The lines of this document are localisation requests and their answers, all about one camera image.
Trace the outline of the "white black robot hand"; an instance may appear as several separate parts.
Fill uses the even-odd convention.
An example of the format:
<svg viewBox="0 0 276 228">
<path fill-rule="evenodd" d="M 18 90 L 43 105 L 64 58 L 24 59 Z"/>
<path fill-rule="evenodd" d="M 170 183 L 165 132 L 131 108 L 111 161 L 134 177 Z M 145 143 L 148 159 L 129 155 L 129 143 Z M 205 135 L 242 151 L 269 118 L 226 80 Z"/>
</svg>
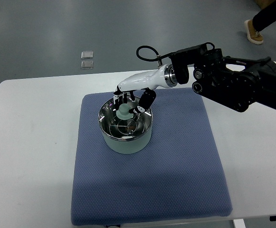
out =
<svg viewBox="0 0 276 228">
<path fill-rule="evenodd" d="M 175 87 L 177 83 L 172 65 L 163 65 L 158 70 L 134 74 L 117 85 L 113 97 L 114 106 L 118 110 L 121 104 L 127 103 L 128 96 L 132 101 L 135 100 L 134 91 L 144 90 L 138 105 L 129 110 L 131 114 L 144 113 L 153 104 L 156 98 L 154 90 L 157 87 L 171 88 Z"/>
</svg>

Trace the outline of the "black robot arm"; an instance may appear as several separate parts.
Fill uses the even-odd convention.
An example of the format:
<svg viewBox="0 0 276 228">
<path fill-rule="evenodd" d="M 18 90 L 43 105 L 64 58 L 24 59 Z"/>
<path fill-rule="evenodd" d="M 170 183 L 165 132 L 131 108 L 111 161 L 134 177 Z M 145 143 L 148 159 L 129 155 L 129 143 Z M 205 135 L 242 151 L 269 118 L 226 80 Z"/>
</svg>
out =
<svg viewBox="0 0 276 228">
<path fill-rule="evenodd" d="M 244 112 L 254 102 L 276 110 L 276 63 L 266 57 L 249 60 L 222 55 L 220 48 L 204 43 L 169 55 L 176 81 L 186 84 L 188 66 L 194 66 L 192 89 L 237 112 Z"/>
</svg>

